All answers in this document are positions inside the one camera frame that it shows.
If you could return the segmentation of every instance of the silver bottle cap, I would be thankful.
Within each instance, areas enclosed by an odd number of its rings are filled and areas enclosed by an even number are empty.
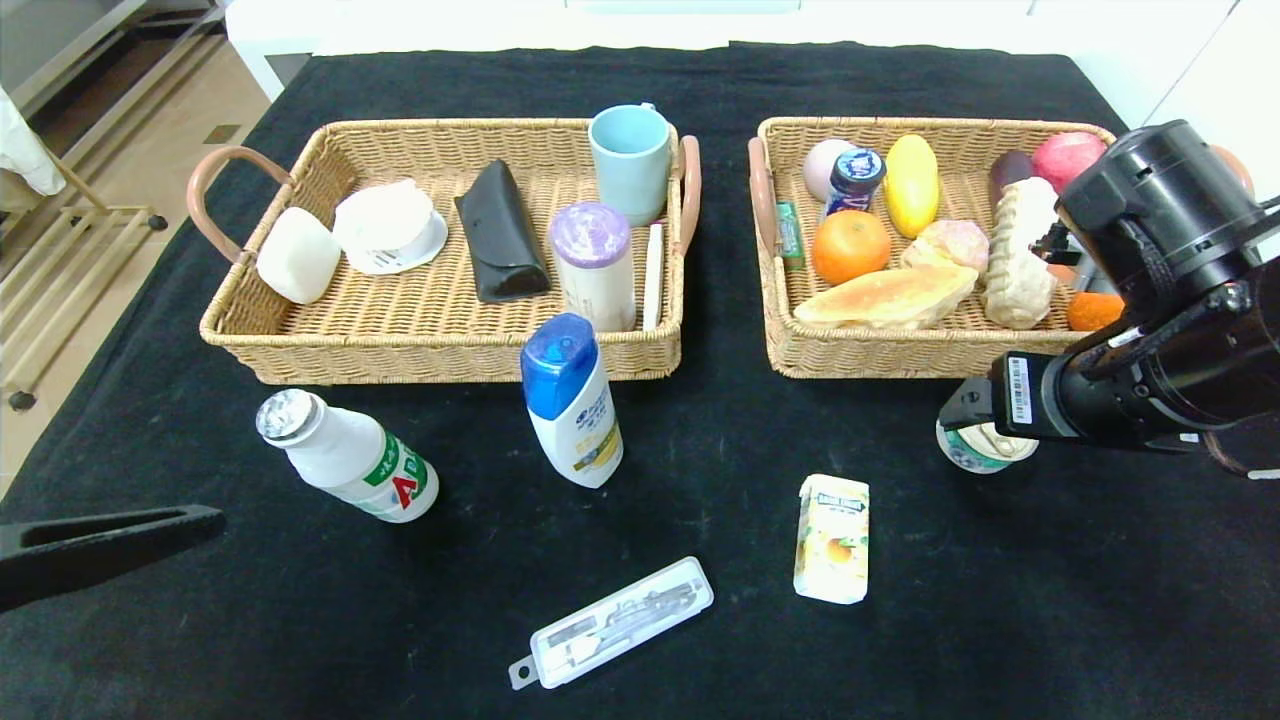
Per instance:
[[[292,439],[320,410],[316,397],[305,389],[289,388],[268,397],[257,409],[257,434],[268,442]]]

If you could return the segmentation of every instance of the table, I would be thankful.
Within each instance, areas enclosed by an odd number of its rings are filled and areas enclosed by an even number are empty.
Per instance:
[[[50,429],[0,521],[198,502],[225,534],[0,616],[6,717],[1268,717],[1280,708],[1280,488],[1207,461],[1065,446],[954,469],[954,382],[768,368],[746,140],[771,115],[1085,120],[1065,58],[934,47],[404,54],[312,60],[247,143],[287,167],[355,118],[589,117],[653,100],[703,142],[685,360],[614,383],[627,456],[559,479],[515,384],[335,387],[440,473],[393,527],[307,488],[252,415],[271,392],[196,336],[225,264],[184,227]],[[270,181],[209,206],[247,237]],[[870,594],[791,588],[809,473],[872,486]],[[556,691],[515,693],[530,633],[685,555],[716,603]]]

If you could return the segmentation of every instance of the fake bread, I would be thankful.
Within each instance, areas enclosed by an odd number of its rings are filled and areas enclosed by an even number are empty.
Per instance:
[[[960,265],[881,270],[819,292],[795,315],[819,328],[927,328],[955,310],[977,281],[977,270]]]
[[[1027,178],[1005,187],[1005,196],[996,205],[983,296],[991,322],[1025,331],[1048,314],[1057,281],[1048,264],[1029,247],[1057,220],[1056,201],[1057,193],[1043,178]]]

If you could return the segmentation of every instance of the small bottle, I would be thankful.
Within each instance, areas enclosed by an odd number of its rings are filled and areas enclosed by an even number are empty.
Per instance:
[[[870,147],[845,150],[831,168],[831,199],[827,215],[841,210],[863,210],[872,206],[872,195],[884,179],[884,160]]]
[[[257,432],[284,450],[311,487],[388,523],[408,523],[435,502],[435,468],[361,413],[283,389],[257,410]]]
[[[525,343],[520,374],[552,466],[580,486],[603,486],[622,461],[622,434],[591,323],[572,313],[547,320]]]
[[[575,202],[556,213],[548,234],[564,307],[602,333],[634,329],[635,261],[626,217],[603,202]]]

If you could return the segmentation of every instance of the blue shampoo cap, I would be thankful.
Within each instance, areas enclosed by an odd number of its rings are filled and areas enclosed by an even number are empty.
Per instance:
[[[520,354],[525,404],[539,418],[558,418],[582,391],[599,354],[586,318],[562,313],[543,323]]]

